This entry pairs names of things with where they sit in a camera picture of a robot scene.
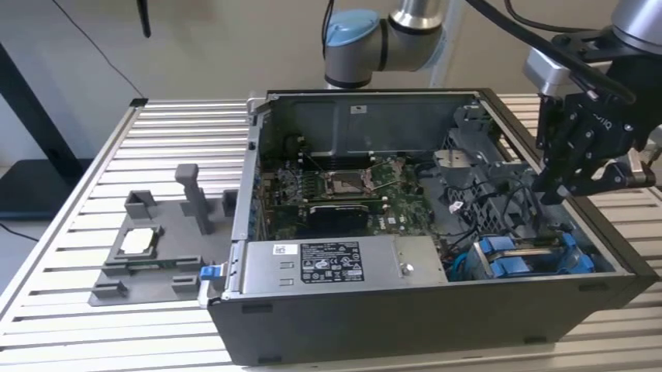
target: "power supply label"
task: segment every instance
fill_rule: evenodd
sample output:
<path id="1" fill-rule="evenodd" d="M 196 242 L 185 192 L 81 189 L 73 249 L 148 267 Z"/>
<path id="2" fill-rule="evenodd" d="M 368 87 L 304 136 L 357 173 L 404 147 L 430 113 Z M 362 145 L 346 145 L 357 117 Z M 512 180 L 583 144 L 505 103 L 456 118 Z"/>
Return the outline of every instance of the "power supply label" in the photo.
<path id="1" fill-rule="evenodd" d="M 364 280 L 358 242 L 302 243 L 298 248 L 305 284 Z"/>

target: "screw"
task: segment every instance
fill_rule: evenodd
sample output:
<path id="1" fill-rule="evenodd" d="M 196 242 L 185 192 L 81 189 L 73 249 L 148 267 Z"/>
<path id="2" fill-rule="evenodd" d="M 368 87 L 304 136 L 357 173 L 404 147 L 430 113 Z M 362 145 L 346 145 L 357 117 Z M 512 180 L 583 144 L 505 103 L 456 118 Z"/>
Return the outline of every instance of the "screw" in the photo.
<path id="1" fill-rule="evenodd" d="M 401 274 L 408 275 L 413 271 L 413 266 L 409 265 L 408 263 L 405 263 L 405 264 L 401 263 L 400 264 L 400 270 L 401 270 Z"/>

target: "open computer tower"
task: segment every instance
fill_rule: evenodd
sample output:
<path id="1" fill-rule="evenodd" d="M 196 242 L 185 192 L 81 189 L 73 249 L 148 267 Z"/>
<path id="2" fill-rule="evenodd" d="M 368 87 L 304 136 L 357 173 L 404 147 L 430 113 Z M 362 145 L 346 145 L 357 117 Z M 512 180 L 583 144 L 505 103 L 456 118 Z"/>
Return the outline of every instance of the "open computer tower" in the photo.
<path id="1" fill-rule="evenodd" d="M 250 113 L 224 288 L 232 361 L 552 343 L 655 272 L 489 90 L 270 91 Z"/>

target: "small sticker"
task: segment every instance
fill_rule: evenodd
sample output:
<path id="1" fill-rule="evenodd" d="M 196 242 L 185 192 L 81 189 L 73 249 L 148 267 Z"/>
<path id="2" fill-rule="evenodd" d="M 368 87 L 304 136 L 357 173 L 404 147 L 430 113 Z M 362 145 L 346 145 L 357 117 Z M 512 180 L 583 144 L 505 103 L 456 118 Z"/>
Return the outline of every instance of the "small sticker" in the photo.
<path id="1" fill-rule="evenodd" d="M 298 254 L 298 244 L 273 244 L 273 254 Z"/>
<path id="2" fill-rule="evenodd" d="M 365 105 L 357 105 L 357 106 L 349 106 L 349 114 L 365 114 L 368 112 L 368 106 Z"/>

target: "gray plastic post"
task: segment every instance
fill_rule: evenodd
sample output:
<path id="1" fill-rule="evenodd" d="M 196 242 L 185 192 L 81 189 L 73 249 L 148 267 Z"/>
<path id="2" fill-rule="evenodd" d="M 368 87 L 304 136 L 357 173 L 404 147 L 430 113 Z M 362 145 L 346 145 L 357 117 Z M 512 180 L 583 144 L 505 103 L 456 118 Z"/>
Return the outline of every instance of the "gray plastic post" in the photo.
<path id="1" fill-rule="evenodd" d="M 197 164 L 178 164 L 174 170 L 174 181 L 184 186 L 184 195 L 188 201 L 186 210 L 194 217 L 200 234 L 210 234 L 213 227 L 206 216 L 209 207 L 204 192 L 197 186 Z"/>
<path id="2" fill-rule="evenodd" d="M 156 201 L 149 190 L 130 191 L 123 201 L 123 209 L 130 219 L 150 219 L 146 207 L 154 205 Z"/>

